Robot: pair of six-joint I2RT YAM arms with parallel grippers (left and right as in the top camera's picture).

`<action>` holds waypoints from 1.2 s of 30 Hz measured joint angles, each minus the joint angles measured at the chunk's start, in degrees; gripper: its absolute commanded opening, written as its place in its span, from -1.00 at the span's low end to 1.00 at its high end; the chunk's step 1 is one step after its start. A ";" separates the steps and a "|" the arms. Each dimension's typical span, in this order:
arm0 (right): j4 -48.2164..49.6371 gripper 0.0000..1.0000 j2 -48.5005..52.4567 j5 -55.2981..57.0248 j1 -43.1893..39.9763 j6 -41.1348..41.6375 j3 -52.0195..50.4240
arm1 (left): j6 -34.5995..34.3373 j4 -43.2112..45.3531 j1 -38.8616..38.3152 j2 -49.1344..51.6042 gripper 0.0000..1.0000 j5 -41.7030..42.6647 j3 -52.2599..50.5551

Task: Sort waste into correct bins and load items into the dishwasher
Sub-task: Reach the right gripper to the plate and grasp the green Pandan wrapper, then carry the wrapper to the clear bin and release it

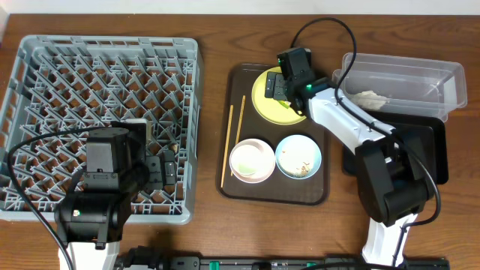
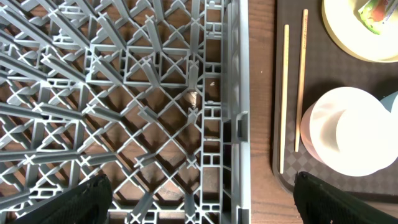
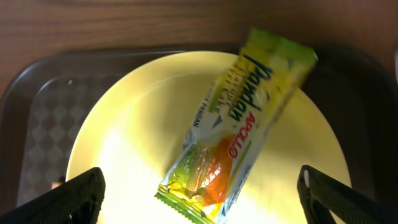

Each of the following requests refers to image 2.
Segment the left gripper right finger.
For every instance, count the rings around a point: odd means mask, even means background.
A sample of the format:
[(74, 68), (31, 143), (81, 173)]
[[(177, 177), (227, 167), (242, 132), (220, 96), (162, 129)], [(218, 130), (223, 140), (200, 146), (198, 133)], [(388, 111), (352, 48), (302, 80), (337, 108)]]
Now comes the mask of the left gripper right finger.
[(293, 196), (304, 223), (397, 224), (396, 217), (308, 172), (296, 175)]

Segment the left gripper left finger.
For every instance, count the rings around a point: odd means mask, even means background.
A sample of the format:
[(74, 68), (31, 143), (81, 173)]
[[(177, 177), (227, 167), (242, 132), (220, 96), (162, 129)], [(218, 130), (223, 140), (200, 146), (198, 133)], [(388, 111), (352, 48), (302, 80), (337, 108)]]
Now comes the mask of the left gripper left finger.
[(14, 220), (14, 223), (104, 224), (112, 197), (107, 175), (96, 175)]

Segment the green orange snack wrapper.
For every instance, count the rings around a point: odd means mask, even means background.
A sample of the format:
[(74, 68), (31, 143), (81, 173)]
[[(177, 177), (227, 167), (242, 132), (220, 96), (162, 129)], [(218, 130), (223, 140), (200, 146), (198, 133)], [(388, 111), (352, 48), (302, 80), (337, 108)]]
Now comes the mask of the green orange snack wrapper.
[(376, 35), (380, 35), (397, 8), (397, 0), (368, 0), (358, 9), (360, 21)]

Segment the light blue bowl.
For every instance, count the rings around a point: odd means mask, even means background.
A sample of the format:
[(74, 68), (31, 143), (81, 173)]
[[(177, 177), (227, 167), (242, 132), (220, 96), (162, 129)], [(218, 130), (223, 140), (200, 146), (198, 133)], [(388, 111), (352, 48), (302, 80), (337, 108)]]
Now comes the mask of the light blue bowl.
[(384, 97), (381, 100), (382, 105), (386, 110), (397, 116), (398, 112), (398, 91)]

